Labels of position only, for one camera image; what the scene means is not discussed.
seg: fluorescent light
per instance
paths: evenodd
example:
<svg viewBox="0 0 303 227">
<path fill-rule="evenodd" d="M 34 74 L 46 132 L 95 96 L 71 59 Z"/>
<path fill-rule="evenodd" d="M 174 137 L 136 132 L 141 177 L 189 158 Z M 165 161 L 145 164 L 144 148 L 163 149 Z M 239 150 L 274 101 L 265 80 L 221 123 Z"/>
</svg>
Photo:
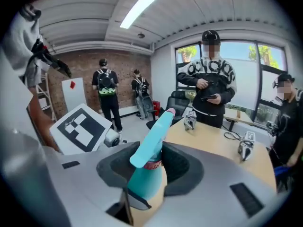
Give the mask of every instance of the fluorescent light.
<svg viewBox="0 0 303 227">
<path fill-rule="evenodd" d="M 121 28 L 129 28 L 139 15 L 155 0 L 138 0 L 122 21 Z"/>
</svg>

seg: person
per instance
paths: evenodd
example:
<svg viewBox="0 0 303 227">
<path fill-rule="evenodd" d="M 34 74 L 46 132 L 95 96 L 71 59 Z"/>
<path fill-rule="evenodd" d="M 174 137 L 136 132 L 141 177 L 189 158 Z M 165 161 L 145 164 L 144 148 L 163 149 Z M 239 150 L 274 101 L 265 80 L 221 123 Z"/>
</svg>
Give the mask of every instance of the person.
<svg viewBox="0 0 303 227">
<path fill-rule="evenodd" d="M 303 149 L 303 91 L 293 85 L 289 74 L 277 77 L 278 97 L 283 101 L 277 117 L 276 140 L 269 152 L 273 167 L 295 166 Z"/>
<path fill-rule="evenodd" d="M 30 120 L 30 124 L 33 125 L 41 143 L 59 151 L 49 131 L 53 121 L 41 109 L 36 92 L 36 85 L 41 83 L 42 71 L 47 71 L 49 65 L 40 58 L 35 57 L 33 53 L 36 42 L 38 40 L 40 42 L 43 41 L 39 32 L 41 11 L 32 5 L 35 1 L 38 0 L 28 1 L 15 15 L 13 22 L 2 39 L 0 54 L 1 60 L 7 62 L 2 63 L 2 66 L 11 66 L 32 94 L 27 106 L 30 118 L 22 117 L 20 121 L 22 121 L 23 125 L 26 125 L 29 123 L 28 120 Z"/>
<path fill-rule="evenodd" d="M 225 104 L 237 91 L 236 73 L 230 63 L 220 57 L 220 37 L 214 30 L 202 34 L 204 56 L 180 68 L 177 80 L 196 87 L 193 110 L 197 121 L 221 128 Z"/>
<path fill-rule="evenodd" d="M 134 80 L 132 81 L 132 90 L 134 92 L 134 97 L 136 100 L 136 104 L 140 113 L 140 119 L 144 120 L 145 118 L 148 118 L 148 112 L 144 110 L 142 97 L 141 94 L 147 93 L 148 86 L 150 84 L 148 81 L 140 75 L 140 71 L 138 69 L 134 70 Z"/>
<path fill-rule="evenodd" d="M 101 109 L 104 117 L 112 121 L 110 111 L 112 111 L 117 131 L 122 133 L 122 125 L 119 114 L 119 103 L 116 94 L 119 86 L 117 74 L 108 69 L 107 59 L 99 61 L 100 69 L 93 74 L 92 87 L 93 90 L 98 90 L 98 97 L 101 103 Z"/>
</svg>

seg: table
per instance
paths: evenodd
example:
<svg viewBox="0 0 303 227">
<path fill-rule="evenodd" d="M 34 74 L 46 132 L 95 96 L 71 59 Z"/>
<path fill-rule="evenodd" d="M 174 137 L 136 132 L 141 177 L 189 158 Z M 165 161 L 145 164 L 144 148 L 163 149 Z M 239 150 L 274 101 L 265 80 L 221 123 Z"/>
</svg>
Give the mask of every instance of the table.
<svg viewBox="0 0 303 227">
<path fill-rule="evenodd" d="M 181 120 L 169 129 L 165 141 L 227 157 L 262 179 L 276 191 L 274 169 L 266 147 L 259 142 L 255 142 L 251 158 L 248 161 L 241 162 L 237 151 L 239 141 L 228 140 L 224 137 L 225 132 L 227 131 L 200 122 L 196 122 L 196 128 L 193 131 L 185 131 L 183 120 Z"/>
<path fill-rule="evenodd" d="M 252 157 L 246 162 L 241 162 L 240 155 L 237 151 L 239 141 L 226 139 L 223 135 L 227 132 L 226 130 L 197 122 L 195 130 L 185 131 L 183 121 L 184 119 L 170 127 L 165 138 L 166 142 L 193 147 L 229 158 L 256 177 L 263 180 L 276 192 L 274 169 L 265 146 L 256 142 Z M 148 203 L 152 208 L 145 211 L 131 208 L 135 227 L 143 226 L 160 207 L 163 202 L 163 193 L 166 185 L 166 172 L 164 167 L 162 167 L 162 185 L 158 193 L 148 200 Z"/>
<path fill-rule="evenodd" d="M 235 122 L 242 122 L 242 123 L 245 123 L 248 125 L 254 124 L 254 122 L 248 117 L 248 115 L 245 112 L 241 111 L 240 118 L 238 118 L 236 109 L 226 108 L 224 118 L 232 121 L 229 126 L 228 131 L 232 131 L 232 128 L 233 128 L 233 125 L 235 124 Z"/>
</svg>

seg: black office chair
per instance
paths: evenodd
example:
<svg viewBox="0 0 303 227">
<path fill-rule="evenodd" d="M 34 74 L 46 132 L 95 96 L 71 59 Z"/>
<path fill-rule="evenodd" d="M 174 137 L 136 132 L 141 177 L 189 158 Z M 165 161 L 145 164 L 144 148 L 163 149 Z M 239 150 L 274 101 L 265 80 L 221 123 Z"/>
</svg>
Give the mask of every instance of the black office chair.
<svg viewBox="0 0 303 227">
<path fill-rule="evenodd" d="M 189 104 L 189 99 L 185 97 L 184 91 L 173 91 L 171 96 L 167 100 L 167 106 L 164 110 L 162 107 L 160 109 L 159 117 L 168 110 L 169 108 L 173 108 L 176 110 L 176 114 L 174 119 L 172 120 L 171 125 L 179 122 L 182 119 L 182 115 Z M 155 112 L 156 110 L 150 110 L 153 116 L 153 120 L 146 123 L 146 126 L 151 129 L 153 125 L 156 123 Z"/>
</svg>

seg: black cap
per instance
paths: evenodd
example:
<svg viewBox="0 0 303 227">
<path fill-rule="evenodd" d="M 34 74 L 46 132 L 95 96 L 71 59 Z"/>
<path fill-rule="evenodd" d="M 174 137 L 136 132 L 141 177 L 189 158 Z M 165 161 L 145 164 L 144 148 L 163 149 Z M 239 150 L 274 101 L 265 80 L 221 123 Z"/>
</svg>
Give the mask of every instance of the black cap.
<svg viewBox="0 0 303 227">
<path fill-rule="evenodd" d="M 99 60 L 99 66 L 107 66 L 107 59 L 101 59 Z"/>
<path fill-rule="evenodd" d="M 202 34 L 202 41 L 204 45 L 218 45 L 221 40 L 217 31 L 206 30 Z"/>
<path fill-rule="evenodd" d="M 283 87 L 283 82 L 285 81 L 290 81 L 290 82 L 294 82 L 294 78 L 286 73 L 282 73 L 280 74 L 277 79 L 273 82 L 273 88 L 275 87 Z"/>
</svg>

